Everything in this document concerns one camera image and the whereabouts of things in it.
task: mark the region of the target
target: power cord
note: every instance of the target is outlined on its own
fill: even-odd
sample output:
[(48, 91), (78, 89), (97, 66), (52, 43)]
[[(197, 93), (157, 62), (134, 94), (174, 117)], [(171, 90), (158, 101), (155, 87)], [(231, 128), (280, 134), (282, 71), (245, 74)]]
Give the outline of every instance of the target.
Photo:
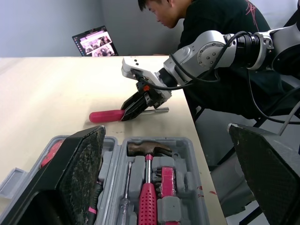
[(278, 132), (278, 135), (281, 136), (286, 129), (287, 125), (290, 123), (293, 115), (297, 112), (297, 110), (300, 108), (300, 102), (298, 102), (295, 107), (291, 110), (290, 114), (287, 116), (285, 123), (282, 125), (280, 131)]
[(142, 77), (137, 78), (137, 80), (140, 81), (140, 82), (143, 82), (146, 85), (148, 85), (149, 87), (157, 89), (157, 90), (180, 90), (180, 89), (184, 89), (184, 88), (187, 88), (187, 87), (190, 87), (190, 86), (194, 85), (194, 83), (191, 82), (191, 83), (188, 83), (188, 84), (185, 84), (185, 85), (182, 85), (182, 86), (169, 88), (169, 87), (161, 87), (161, 86), (157, 86), (155, 84), (152, 84), (152, 83), (146, 81), (146, 79), (144, 79)]
[(273, 115), (274, 112), (278, 109), (280, 104), (286, 100), (288, 97), (293, 96), (294, 94), (300, 92), (300, 87), (294, 88), (290, 90), (288, 93), (286, 93), (284, 96), (282, 96), (279, 100), (277, 100), (267, 111), (271, 111), (268, 113), (269, 116)]
[[(277, 122), (277, 123), (285, 123), (285, 121), (283, 120), (277, 120), (277, 119), (274, 119), (272, 117), (269, 117), (267, 116), (266, 114), (264, 114), (260, 108), (257, 106), (255, 100), (254, 100), (254, 96), (253, 96), (253, 92), (252, 92), (252, 88), (251, 88), (251, 80), (250, 80), (250, 73), (249, 73), (249, 70), (247, 70), (247, 83), (248, 83), (248, 88), (249, 88), (249, 93), (250, 93), (250, 97), (251, 97), (251, 101), (253, 103), (253, 105), (256, 107), (256, 109), (258, 110), (258, 112), (261, 114), (262, 117), (268, 119), (268, 120), (271, 120), (273, 122)], [(288, 121), (288, 124), (297, 124), (297, 125), (300, 125), (300, 122), (290, 122), (290, 120)]]
[(204, 80), (203, 78), (207, 77), (208, 75), (211, 74), (211, 72), (215, 69), (215, 67), (217, 66), (217, 64), (219, 63), (219, 61), (221, 60), (222, 56), (224, 55), (226, 49), (231, 45), (231, 43), (236, 39), (238, 38), (239, 36), (242, 36), (242, 35), (245, 35), (245, 34), (248, 34), (247, 32), (245, 31), (240, 31), (238, 33), (236, 33), (235, 35), (233, 35), (228, 41), (227, 43), (224, 45), (224, 47), (222, 48), (222, 50), (220, 51), (219, 55), (217, 56), (216, 58), (216, 61), (212, 64), (211, 68), (205, 72), (205, 74), (201, 77), (201, 78), (198, 78), (198, 77), (195, 77), (193, 75), (191, 75), (188, 71), (186, 71), (182, 65), (180, 65), (180, 63), (175, 59), (175, 57), (173, 56), (173, 54), (170, 54), (170, 57), (171, 59), (174, 61), (174, 63), (176, 64), (176, 66), (186, 75), (188, 76), (189, 78), (191, 78), (192, 80), (194, 81), (199, 81), (199, 82), (207, 82), (207, 83), (215, 83), (215, 82), (219, 82), (220, 81), (220, 78), (218, 77), (217, 75), (217, 79), (214, 80), (214, 81), (207, 81), (207, 80)]

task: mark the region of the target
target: gray toolbox tray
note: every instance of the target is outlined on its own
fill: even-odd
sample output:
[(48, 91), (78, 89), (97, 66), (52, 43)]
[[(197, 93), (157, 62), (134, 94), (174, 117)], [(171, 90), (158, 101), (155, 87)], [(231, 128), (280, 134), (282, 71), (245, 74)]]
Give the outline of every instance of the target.
[[(16, 168), (3, 181), (0, 185), (0, 195), (12, 198), (12, 201), (0, 216), (0, 223), (39, 170), (42, 160), (51, 147), (67, 137), (61, 135), (53, 138), (28, 174)], [(172, 157), (154, 157), (152, 161), (152, 177), (154, 179), (155, 171), (162, 166), (173, 167), (176, 174), (176, 197), (165, 197), (157, 200), (158, 224), (163, 225), (165, 221), (180, 221), (180, 225), (210, 224), (203, 192), (200, 188), (201, 181), (195, 160), (195, 152), (189, 139), (178, 137), (132, 137), (124, 140), (122, 145), (118, 145), (114, 137), (105, 137), (102, 149), (104, 160), (98, 177), (103, 182), (104, 190), (98, 199), (98, 214), (95, 225), (115, 225), (117, 223), (119, 203), (125, 189), (128, 162), (133, 162), (128, 193), (131, 201), (129, 225), (137, 225), (139, 195), (144, 182), (145, 157), (127, 156), (127, 145), (128, 143), (139, 144), (142, 142), (158, 142), (172, 149)], [(172, 205), (173, 210), (166, 207), (167, 203), (174, 203)]]

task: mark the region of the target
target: person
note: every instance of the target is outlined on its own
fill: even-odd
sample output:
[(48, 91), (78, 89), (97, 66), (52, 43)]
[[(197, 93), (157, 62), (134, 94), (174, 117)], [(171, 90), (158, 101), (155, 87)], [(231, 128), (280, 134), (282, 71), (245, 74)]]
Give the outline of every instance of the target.
[(95, 43), (95, 44), (93, 45), (93, 50), (95, 50), (95, 49), (97, 49), (97, 48), (99, 48), (99, 46), (98, 46), (97, 43)]
[[(260, 11), (248, 0), (138, 0), (139, 8), (148, 8), (158, 22), (172, 29), (184, 19), (178, 49), (193, 43), (205, 31), (222, 34), (239, 31), (255, 33), (270, 30)], [(257, 119), (261, 115), (252, 103), (247, 83), (247, 69), (218, 68), (220, 82), (197, 82), (185, 88), (192, 116), (196, 107), (242, 115)], [(273, 71), (250, 71), (251, 85), (258, 107), (266, 112), (285, 91), (280, 74)]]
[(88, 45), (86, 48), (85, 48), (85, 51), (86, 53), (90, 53), (91, 51), (93, 51), (93, 48), (91, 45)]
[(104, 37), (104, 43), (105, 43), (105, 44), (110, 43), (110, 39), (108, 39), (107, 36)]
[(101, 54), (102, 54), (103, 56), (107, 56), (107, 49), (102, 48), (102, 49), (101, 49)]
[(112, 55), (113, 55), (112, 51), (108, 50), (108, 56), (112, 56)]
[(100, 40), (100, 46), (105, 45), (105, 42), (104, 42), (104, 38), (103, 38), (103, 37), (100, 37), (99, 40)]

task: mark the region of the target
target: gray wall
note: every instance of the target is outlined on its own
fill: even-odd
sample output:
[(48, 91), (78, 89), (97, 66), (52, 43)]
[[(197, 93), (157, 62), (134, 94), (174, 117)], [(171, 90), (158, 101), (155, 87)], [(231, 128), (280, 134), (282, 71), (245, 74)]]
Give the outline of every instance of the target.
[(182, 21), (169, 29), (137, 0), (102, 0), (105, 25), (120, 55), (169, 54), (177, 50)]
[(1, 0), (0, 57), (80, 56), (72, 36), (104, 24), (100, 1)]
[(250, 0), (263, 14), (271, 29), (281, 28), (297, 10), (298, 0)]

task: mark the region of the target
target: laptop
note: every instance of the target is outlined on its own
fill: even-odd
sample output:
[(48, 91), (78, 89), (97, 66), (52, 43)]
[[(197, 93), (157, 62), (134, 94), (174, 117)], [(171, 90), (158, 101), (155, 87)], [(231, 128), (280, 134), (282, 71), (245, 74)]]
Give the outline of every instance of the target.
[(80, 54), (89, 57), (116, 56), (116, 48), (105, 26), (72, 37)]

